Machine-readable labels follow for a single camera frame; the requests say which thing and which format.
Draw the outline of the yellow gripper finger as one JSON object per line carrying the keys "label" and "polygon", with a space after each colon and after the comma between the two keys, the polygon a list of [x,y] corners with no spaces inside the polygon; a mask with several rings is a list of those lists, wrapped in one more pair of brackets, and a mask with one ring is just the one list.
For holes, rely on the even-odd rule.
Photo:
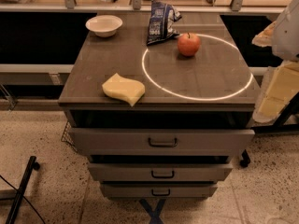
{"label": "yellow gripper finger", "polygon": [[275,120],[298,92],[299,62],[283,61],[276,68],[269,67],[263,77],[253,119],[258,123]]}
{"label": "yellow gripper finger", "polygon": [[253,37],[251,43],[258,47],[271,47],[272,46],[272,35],[274,32],[276,23],[273,21],[260,33]]}

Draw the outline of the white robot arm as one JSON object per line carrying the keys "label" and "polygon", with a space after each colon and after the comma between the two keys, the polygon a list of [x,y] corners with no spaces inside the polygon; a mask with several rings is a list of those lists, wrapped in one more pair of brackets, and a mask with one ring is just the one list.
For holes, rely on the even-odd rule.
{"label": "white robot arm", "polygon": [[270,47],[282,60],[264,79],[253,118],[259,123],[276,119],[299,92],[299,0],[292,0],[277,19],[252,39],[258,47]]}

